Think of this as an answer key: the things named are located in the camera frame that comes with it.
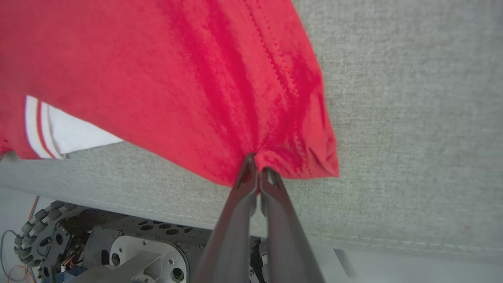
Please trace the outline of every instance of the gray fabric surface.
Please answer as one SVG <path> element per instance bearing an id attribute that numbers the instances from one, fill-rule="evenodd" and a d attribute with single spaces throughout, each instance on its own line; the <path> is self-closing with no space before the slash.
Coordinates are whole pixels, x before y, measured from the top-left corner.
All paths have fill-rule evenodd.
<path id="1" fill-rule="evenodd" d="M 339 141 L 339 179 L 286 181 L 311 241 L 503 259 L 502 3 L 295 1 Z M 206 228 L 228 195 L 127 143 L 9 156 L 0 186 Z"/>

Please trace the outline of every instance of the white floor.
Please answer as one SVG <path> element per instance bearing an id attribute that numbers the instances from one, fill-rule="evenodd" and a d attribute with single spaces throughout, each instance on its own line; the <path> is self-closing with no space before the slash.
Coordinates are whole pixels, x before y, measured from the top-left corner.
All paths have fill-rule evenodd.
<path id="1" fill-rule="evenodd" d="M 35 195 L 20 191 L 0 188 L 0 232 L 7 229 L 19 232 L 26 222 Z M 51 199 L 41 197 L 36 211 L 49 206 Z M 4 263 L 6 270 L 20 264 L 13 252 L 14 237 L 7 234 L 4 242 Z M 471 264 L 439 259 L 405 257 L 397 255 L 370 254 L 357 251 L 346 251 L 356 273 L 348 278 L 344 273 L 332 247 L 315 246 L 313 252 L 320 264 L 326 283 L 473 283 L 503 282 L 503 268 L 490 264 Z M 20 269 L 12 277 L 22 278 Z M 0 274 L 0 281 L 6 277 Z"/>

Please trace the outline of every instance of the wire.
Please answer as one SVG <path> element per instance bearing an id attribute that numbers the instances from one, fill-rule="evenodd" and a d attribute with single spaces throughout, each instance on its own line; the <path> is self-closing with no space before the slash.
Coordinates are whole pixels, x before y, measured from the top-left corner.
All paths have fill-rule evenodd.
<path id="1" fill-rule="evenodd" d="M 10 272 L 9 272 L 9 274 L 7 274 L 7 272 L 5 271 L 3 252 L 4 252 L 4 238 L 5 238 L 5 234 L 7 234 L 7 232 L 11 232 L 16 237 L 18 236 L 18 234 L 16 234 L 16 232 L 14 232 L 12 230 L 7 230 L 2 235 L 2 241 L 0 242 L 0 265 L 2 266 L 2 270 L 3 270 L 4 274 L 5 274 L 5 276 L 7 277 L 7 281 L 8 280 L 12 280 L 14 282 L 22 282 L 25 278 L 23 278 L 21 280 L 14 279 L 14 278 L 10 277 L 10 275 L 9 275 Z"/>
<path id="2" fill-rule="evenodd" d="M 73 254 L 69 259 L 65 260 L 61 265 L 67 265 L 71 260 L 75 257 L 75 254 Z"/>
<path id="3" fill-rule="evenodd" d="M 40 196 L 37 195 L 35 200 L 33 201 L 32 209 L 30 211 L 30 215 L 28 216 L 28 221 L 30 221 L 30 219 L 33 217 L 33 213 L 35 212 L 35 208 L 37 207 L 37 203 L 38 203 L 39 198 L 40 198 Z"/>
<path id="4" fill-rule="evenodd" d="M 16 268 L 16 267 L 20 267 L 23 269 L 23 271 L 25 272 L 25 278 L 24 278 L 24 281 L 25 283 L 28 283 L 28 279 L 26 278 L 26 267 L 25 266 L 22 266 L 22 265 L 16 265 L 14 266 L 13 268 L 11 268 L 11 270 L 9 270 L 9 274 L 7 275 L 7 283 L 9 283 L 10 281 L 9 280 L 12 280 L 12 281 L 16 281 L 16 282 L 22 282 L 23 280 L 21 281 L 17 281 L 17 280 L 13 280 L 11 279 L 11 273 L 12 271 Z"/>
<path id="5" fill-rule="evenodd" d="M 37 283 L 37 281 L 35 280 L 35 276 L 33 275 L 33 270 L 31 269 L 31 267 L 30 267 L 30 270 L 28 270 L 28 269 L 26 270 L 26 274 L 30 275 L 30 278 L 33 281 L 33 283 Z"/>

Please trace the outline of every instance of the stitching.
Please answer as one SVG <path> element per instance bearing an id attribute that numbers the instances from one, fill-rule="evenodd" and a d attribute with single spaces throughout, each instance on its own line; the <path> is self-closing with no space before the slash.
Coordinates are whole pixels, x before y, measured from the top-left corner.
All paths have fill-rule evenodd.
<path id="1" fill-rule="evenodd" d="M 271 31 L 271 27 L 269 26 L 269 20 L 267 19 L 266 15 L 265 15 L 265 14 L 264 14 L 264 12 L 262 11 L 262 6 L 260 6 L 259 0 L 256 0 L 256 2 L 257 2 L 257 7 L 258 7 L 258 9 L 261 11 L 261 15 L 262 15 L 262 17 L 264 18 L 264 20 L 266 21 L 266 24 L 268 25 L 267 30 L 269 31 L 269 34 L 272 36 L 272 38 L 273 38 L 273 42 L 274 42 L 274 46 L 277 48 L 276 52 L 277 52 L 277 54 L 278 54 L 278 55 L 280 56 L 280 58 L 281 58 L 281 61 L 282 61 L 282 63 L 283 63 L 283 64 L 282 64 L 283 69 L 284 69 L 284 71 L 285 71 L 285 72 L 286 72 L 286 74 L 287 74 L 287 75 L 286 75 L 287 80 L 288 80 L 288 81 L 289 81 L 289 83 L 293 86 L 293 87 L 292 87 L 291 92 L 292 92 L 292 94 L 293 94 L 295 97 L 298 97 L 298 96 L 299 96 L 299 90 L 298 90 L 298 88 L 297 88 L 297 85 L 295 84 L 295 81 L 294 81 L 294 80 L 293 80 L 293 78 L 292 78 L 291 72 L 289 71 L 289 68 L 288 68 L 289 66 L 286 64 L 286 61 L 285 61 L 284 55 L 283 55 L 283 53 L 281 52 L 281 50 L 280 50 L 280 48 L 279 48 L 279 44 L 278 44 L 278 41 L 276 40 L 276 36 L 275 36 L 275 35 L 273 34 L 273 32 Z M 252 10 L 251 10 L 251 8 L 250 8 L 249 6 L 247 6 L 247 7 L 248 7 L 248 9 L 249 9 L 249 11 L 250 11 L 250 15 L 252 15 Z M 259 27 L 258 27 L 258 25 L 257 25 L 257 23 L 256 23 L 256 21 L 255 21 L 255 20 L 254 20 L 254 24 L 255 24 L 255 27 L 257 28 L 257 30 L 259 30 Z M 265 47 L 265 43 L 264 43 L 264 38 L 263 38 L 263 36 L 262 36 L 262 34 L 261 34 L 261 33 L 260 33 L 260 36 L 261 36 L 261 42 L 262 42 L 262 44 L 263 44 L 263 46 L 264 46 L 264 49 L 266 49 L 266 47 Z M 271 59 L 271 61 L 273 61 L 272 56 L 271 56 L 270 54 L 268 54 L 268 55 L 269 55 L 269 58 Z M 275 72 L 276 72 L 276 75 L 278 76 L 278 75 L 279 75 L 279 74 L 278 74 L 278 71 L 276 70 L 276 68 L 275 68 L 274 64 L 272 64 L 272 62 L 271 62 L 271 65 L 273 66 L 273 68 L 274 68 L 274 70 L 275 70 Z M 295 132 L 299 132 L 299 121 L 298 121 L 298 120 L 296 120 L 296 121 L 295 121 Z M 298 135 L 294 135 L 294 140 L 295 140 L 295 143 L 296 143 L 297 147 L 298 147 L 299 149 L 301 149 L 301 150 L 300 150 L 300 155 L 302 155 L 302 158 L 304 158 L 305 160 L 307 160 L 307 154 L 306 154 L 306 152 L 305 152 L 305 150 L 304 150 L 303 144 L 300 142 L 299 136 L 298 136 Z M 309 177 L 310 177 L 310 178 L 312 178 L 312 173 L 311 173 L 311 170 L 309 169 L 309 166 L 306 166 L 306 169 L 307 169 L 307 172 L 309 173 Z"/>
<path id="2" fill-rule="evenodd" d="M 100 200 L 100 199 L 93 199 L 93 198 L 84 197 L 84 196 L 77 196 L 77 195 L 68 194 L 68 193 L 64 193 L 64 192 L 60 192 L 60 193 L 58 193 L 58 195 L 64 195 L 64 196 L 67 196 L 68 198 L 74 198 L 74 199 L 75 198 L 79 198 L 79 199 L 84 199 L 84 200 L 88 200 L 88 201 L 92 201 L 92 202 L 99 202 L 99 203 L 103 203 L 103 204 L 106 204 L 106 205 L 111 205 L 111 206 L 115 206 L 115 207 L 125 208 L 125 209 L 129 209 L 129 210 L 133 210 L 133 211 L 138 211 L 138 212 L 145 211 L 145 212 L 150 212 L 150 213 L 155 213 L 155 214 L 162 214 L 162 215 L 169 216 L 169 217 L 171 217 L 173 219 L 181 220 L 181 221 L 184 221 L 184 222 L 192 222 L 192 223 L 197 223 L 197 224 L 203 224 L 205 226 L 208 225 L 207 222 L 200 222 L 200 221 L 197 221 L 197 220 L 207 220 L 207 221 L 211 221 L 211 222 L 214 222 L 214 223 L 216 223 L 218 221 L 218 219 L 212 219 L 212 218 L 204 218 L 204 217 L 197 217 L 197 216 L 183 215 L 183 214 L 172 214 L 172 213 L 167 213 L 165 211 L 158 211 L 158 210 L 153 210 L 153 209 L 137 208 L 137 207 L 123 205 L 123 204 L 118 204 L 118 203 L 111 203 L 111 202 L 107 202 L 107 201 Z M 344 243 L 348 243 L 348 244 L 357 244 L 357 245 L 361 245 L 361 246 L 383 247 L 383 248 L 398 249 L 398 250 L 411 250 L 411 251 L 434 252 L 434 253 L 448 253 L 448 254 L 473 254 L 474 253 L 472 251 L 466 251 L 468 249 L 471 249 L 471 250 L 498 251 L 498 252 L 502 252 L 503 251 L 503 248 L 477 247 L 477 246 L 459 246 L 459 245 L 452 245 L 452 244 L 399 241 L 399 240 L 391 240 L 391 239 L 385 239 L 385 238 L 358 237 L 358 236 L 349 236 L 349 235 L 343 235 L 343 234 L 332 234 L 332 233 L 316 232 L 316 231 L 305 231 L 304 233 L 306 235 L 316 236 L 316 237 L 318 237 L 318 238 L 320 238 L 322 240 L 326 240 L 326 241 L 336 241 L 336 242 L 344 242 Z M 335 237 L 354 239 L 354 241 L 336 239 Z M 412 248 L 412 247 L 388 246 L 388 245 L 385 245 L 385 244 L 372 244 L 372 243 L 368 243 L 368 242 L 363 242 L 361 240 L 365 240 L 365 241 L 386 241 L 386 242 L 392 243 L 392 244 L 445 247 L 445 248 L 449 248 L 449 249 L 458 249 L 459 251 L 454 252 L 454 251 L 443 251 L 443 250 L 429 250 L 429 249 L 425 249 L 425 248 L 416 249 L 416 248 Z"/>

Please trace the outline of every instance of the red fabric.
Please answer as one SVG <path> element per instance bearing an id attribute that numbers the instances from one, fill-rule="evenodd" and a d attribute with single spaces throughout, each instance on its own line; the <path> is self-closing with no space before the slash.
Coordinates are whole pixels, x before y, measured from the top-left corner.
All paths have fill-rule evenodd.
<path id="1" fill-rule="evenodd" d="M 250 152 L 287 178 L 338 175 L 321 70 L 288 0 L 5 0 L 0 87 L 219 184 Z"/>
<path id="2" fill-rule="evenodd" d="M 21 158 L 38 159 L 26 137 L 25 96 L 7 95 L 1 86 L 0 83 L 0 157 L 15 150 Z"/>

